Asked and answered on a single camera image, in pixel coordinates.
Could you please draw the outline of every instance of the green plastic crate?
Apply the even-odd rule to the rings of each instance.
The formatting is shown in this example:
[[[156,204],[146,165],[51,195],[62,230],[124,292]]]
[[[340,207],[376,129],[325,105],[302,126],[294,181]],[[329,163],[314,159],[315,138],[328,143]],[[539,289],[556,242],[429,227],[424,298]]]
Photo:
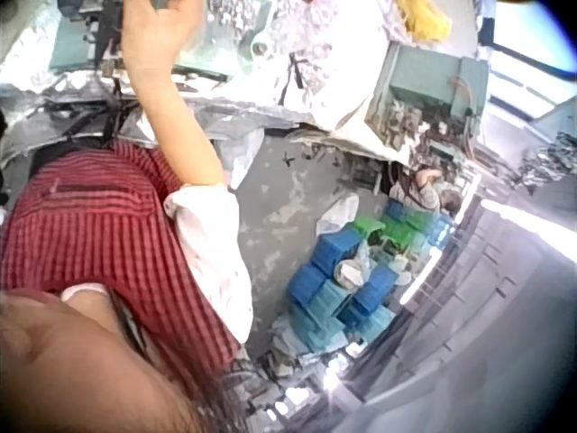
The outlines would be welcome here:
[[[413,240],[418,233],[417,230],[408,224],[400,223],[388,216],[383,217],[383,222],[386,226],[385,236],[399,244],[401,250],[406,250],[412,245]]]
[[[359,216],[353,221],[353,228],[359,232],[369,244],[377,244],[384,235],[386,225],[370,216]]]
[[[431,212],[420,212],[414,209],[409,209],[407,212],[407,224],[423,234],[429,233],[436,219],[437,214]]]

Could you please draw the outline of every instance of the raised arm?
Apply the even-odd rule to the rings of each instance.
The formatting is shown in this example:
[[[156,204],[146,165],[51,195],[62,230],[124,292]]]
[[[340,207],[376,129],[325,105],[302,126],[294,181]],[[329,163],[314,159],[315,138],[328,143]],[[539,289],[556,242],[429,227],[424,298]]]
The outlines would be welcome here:
[[[432,180],[441,178],[443,176],[443,172],[440,170],[432,170],[432,169],[425,169],[418,171],[415,175],[415,182],[419,189],[423,188],[427,183],[431,182]]]
[[[224,184],[223,167],[170,78],[180,50],[202,24],[203,0],[124,0],[122,51],[136,96],[170,167],[182,183]]]

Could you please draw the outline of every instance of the blue plastic crate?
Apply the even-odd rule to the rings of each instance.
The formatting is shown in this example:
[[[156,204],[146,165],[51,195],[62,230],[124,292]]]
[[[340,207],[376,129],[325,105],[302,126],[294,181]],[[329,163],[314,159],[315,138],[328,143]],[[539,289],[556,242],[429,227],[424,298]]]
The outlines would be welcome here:
[[[319,325],[298,305],[290,309],[290,325],[302,341],[305,341],[307,334],[320,331]]]
[[[372,343],[387,327],[395,315],[384,307],[378,307],[371,314],[368,320],[365,320],[357,328],[356,332],[367,343]]]
[[[336,282],[327,280],[308,305],[308,313],[321,327],[336,316],[351,298],[351,293]]]
[[[354,299],[367,314],[372,314],[395,286],[397,278],[398,274],[389,266],[379,265],[372,270],[371,277],[356,292]]]
[[[333,278],[336,265],[354,257],[361,241],[362,235],[352,226],[346,226],[337,233],[320,235],[311,262],[327,277]]]
[[[301,307],[308,307],[312,298],[323,287],[327,280],[315,265],[307,263],[302,265],[288,283],[288,295]]]
[[[446,214],[441,214],[433,225],[427,242],[442,250],[449,242],[453,227],[453,219]]]
[[[344,323],[337,318],[328,318],[323,322],[322,326],[319,326],[298,305],[292,306],[290,324],[297,337],[314,352],[324,351],[325,347],[330,344],[331,339],[344,329]]]
[[[338,319],[343,322],[349,331],[354,331],[362,323],[369,320],[369,313],[353,298],[339,313]]]
[[[387,207],[385,207],[385,215],[389,218],[404,223],[407,221],[407,209],[400,201],[389,198]]]

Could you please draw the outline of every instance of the hand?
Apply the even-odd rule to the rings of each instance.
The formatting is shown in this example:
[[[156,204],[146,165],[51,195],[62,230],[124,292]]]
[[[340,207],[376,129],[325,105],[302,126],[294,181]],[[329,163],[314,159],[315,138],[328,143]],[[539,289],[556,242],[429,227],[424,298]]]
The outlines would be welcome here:
[[[122,52],[136,93],[156,82],[170,82],[180,50],[204,20],[203,0],[169,0],[154,10],[151,0],[124,0]]]

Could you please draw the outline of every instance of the white plastic bag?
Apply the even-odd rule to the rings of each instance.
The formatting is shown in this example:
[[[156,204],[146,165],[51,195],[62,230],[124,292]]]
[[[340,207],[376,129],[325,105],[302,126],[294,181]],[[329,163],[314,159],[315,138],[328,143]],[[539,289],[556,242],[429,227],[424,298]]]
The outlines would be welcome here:
[[[316,222],[316,236],[324,233],[335,233],[357,216],[359,195],[351,192],[339,199]]]
[[[345,289],[357,291],[371,277],[371,258],[367,241],[362,241],[351,260],[343,260],[334,268],[334,280]]]

